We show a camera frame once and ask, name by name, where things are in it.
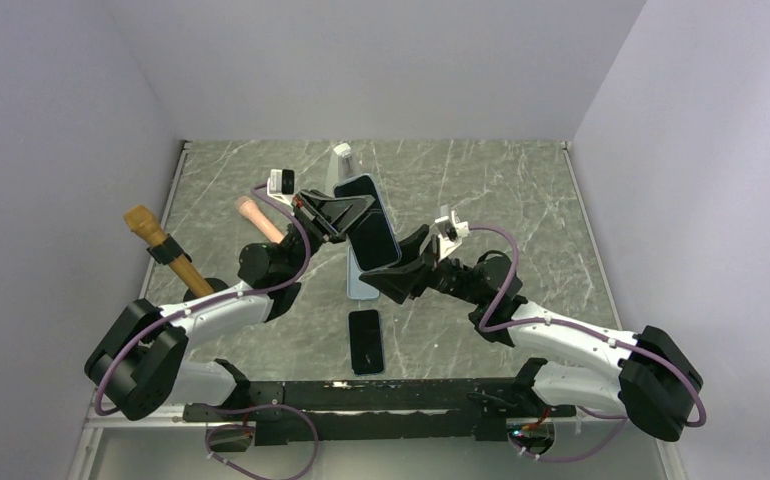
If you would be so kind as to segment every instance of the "black grip band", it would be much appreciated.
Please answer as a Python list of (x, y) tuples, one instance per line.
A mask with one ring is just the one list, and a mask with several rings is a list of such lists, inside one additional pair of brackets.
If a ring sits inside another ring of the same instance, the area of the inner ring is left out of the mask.
[(170, 235), (160, 244), (147, 248), (147, 252), (152, 255), (156, 262), (162, 265), (168, 265), (182, 255), (185, 255), (190, 260), (190, 257), (187, 256), (182, 247)]

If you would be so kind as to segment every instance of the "phone screen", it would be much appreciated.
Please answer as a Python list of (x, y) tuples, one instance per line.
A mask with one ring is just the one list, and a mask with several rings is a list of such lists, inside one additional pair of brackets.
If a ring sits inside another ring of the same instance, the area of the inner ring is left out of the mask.
[(379, 312), (350, 312), (350, 364), (356, 375), (373, 375), (385, 371)]
[(370, 175), (361, 175), (335, 186), (335, 198), (370, 195), (373, 206), (349, 234), (359, 269), (369, 272), (400, 261), (400, 247), (382, 202), (376, 184)]

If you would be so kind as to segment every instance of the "wall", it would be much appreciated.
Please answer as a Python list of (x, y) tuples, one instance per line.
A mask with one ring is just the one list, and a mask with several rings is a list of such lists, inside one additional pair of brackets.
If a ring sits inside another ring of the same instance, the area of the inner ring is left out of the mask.
[(690, 478), (770, 478), (770, 2), (648, 1), (573, 162), (621, 321), (706, 381)]
[(0, 0), (0, 479), (66, 476), (147, 265), (121, 215), (161, 208), (178, 148), (101, 4)]
[(188, 139), (571, 139), (644, 0), (108, 4)]

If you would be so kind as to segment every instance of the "wooden hammer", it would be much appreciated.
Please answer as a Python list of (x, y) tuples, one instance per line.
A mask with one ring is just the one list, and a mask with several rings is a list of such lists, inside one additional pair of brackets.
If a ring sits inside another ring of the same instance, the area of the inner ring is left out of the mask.
[[(143, 238), (144, 241), (147, 242), (150, 250), (157, 249), (170, 238), (170, 235), (161, 228), (161, 224), (158, 223), (158, 219), (155, 218), (155, 215), (143, 205), (132, 207), (131, 210), (123, 215), (123, 219), (126, 220), (126, 225), (129, 226), (129, 229), (132, 230), (135, 235)], [(181, 248), (177, 248), (177, 250), (173, 250), (173, 252), (176, 253), (176, 256), (170, 260), (167, 265), (173, 270), (173, 273), (185, 282), (185, 285), (191, 289), (191, 292), (197, 297), (204, 297), (214, 293), (211, 285), (208, 284), (205, 278), (203, 278), (193, 264), (191, 264), (191, 261), (188, 260), (188, 257), (185, 256), (185, 252), (183, 252)]]

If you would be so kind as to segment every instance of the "gray marble tabletop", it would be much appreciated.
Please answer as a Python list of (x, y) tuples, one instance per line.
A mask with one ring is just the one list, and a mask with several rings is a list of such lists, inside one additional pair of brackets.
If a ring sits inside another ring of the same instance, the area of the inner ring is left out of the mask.
[[(264, 236), (235, 209), (271, 168), (296, 171), (298, 188), (323, 189), (329, 141), (193, 142), (176, 186), (167, 231), (205, 276), (237, 283), (238, 253)], [(615, 327), (597, 257), (559, 142), (348, 142), (375, 179), (398, 238), (430, 223), (438, 205), (462, 220), (501, 226), (520, 247), (521, 294), (595, 325)], [(262, 211), (281, 229), (287, 221)], [(473, 233), (454, 256), (473, 264), (488, 249), (508, 251), (493, 233)], [(324, 245), (302, 278), (294, 306), (266, 324), (242, 327), (197, 348), (192, 359), (225, 358), (252, 380), (351, 379), (347, 314), (375, 308), (382, 318), (385, 372), (373, 379), (511, 376), (535, 352), (483, 340), (473, 306), (427, 290), (397, 305), (352, 301), (346, 293), (347, 245)], [(184, 285), (153, 267), (147, 298), (181, 301)]]

